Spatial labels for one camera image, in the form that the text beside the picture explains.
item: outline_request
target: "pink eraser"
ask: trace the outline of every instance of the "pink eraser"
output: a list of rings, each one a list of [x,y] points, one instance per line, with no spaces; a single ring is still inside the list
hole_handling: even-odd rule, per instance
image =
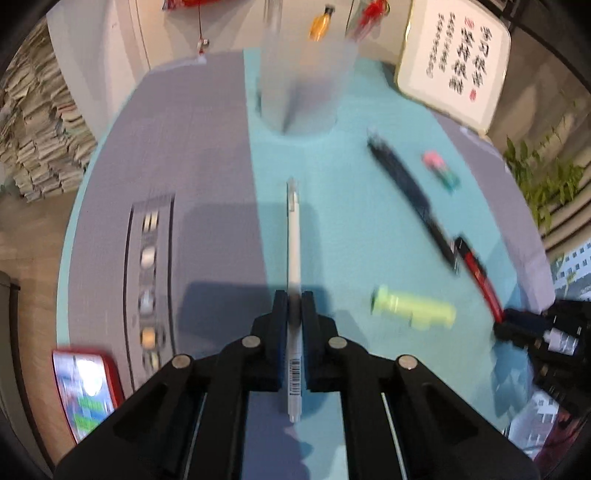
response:
[[[439,170],[446,168],[445,162],[439,153],[435,151],[425,152],[423,154],[423,163],[429,168],[437,168]]]

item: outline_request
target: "framed calligraphy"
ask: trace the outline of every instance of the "framed calligraphy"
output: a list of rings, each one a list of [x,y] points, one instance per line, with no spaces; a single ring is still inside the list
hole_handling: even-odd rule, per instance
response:
[[[510,48],[503,23],[470,0],[413,0],[396,84],[408,97],[486,133]]]

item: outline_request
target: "frosted plastic cup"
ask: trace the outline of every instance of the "frosted plastic cup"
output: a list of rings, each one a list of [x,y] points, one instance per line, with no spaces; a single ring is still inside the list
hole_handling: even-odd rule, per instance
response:
[[[267,32],[261,54],[261,115],[285,135],[316,135],[336,123],[357,57],[349,40]]]

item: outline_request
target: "metal screw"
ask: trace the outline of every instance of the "metal screw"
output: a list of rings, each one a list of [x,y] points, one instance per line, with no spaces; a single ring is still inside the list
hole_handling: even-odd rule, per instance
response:
[[[242,344],[246,348],[256,348],[261,344],[261,339],[256,335],[249,335],[242,339]]]
[[[412,355],[403,355],[398,359],[398,364],[406,370],[412,370],[418,365],[418,361]]]
[[[188,355],[177,355],[173,358],[174,368],[187,368],[189,365],[191,365],[191,357]]]
[[[209,48],[209,39],[207,38],[200,38],[197,42],[197,52],[204,53],[205,50]]]
[[[337,350],[340,350],[340,349],[345,348],[347,346],[347,340],[345,340],[343,337],[332,337],[329,340],[329,346],[331,348],[335,348]]]

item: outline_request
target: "green highlighter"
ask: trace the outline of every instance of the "green highlighter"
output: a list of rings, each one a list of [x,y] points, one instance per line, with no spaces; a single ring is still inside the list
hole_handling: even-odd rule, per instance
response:
[[[446,302],[416,297],[378,288],[372,296],[372,313],[390,312],[409,317],[410,324],[417,330],[428,330],[431,325],[452,328],[456,321],[456,308]]]

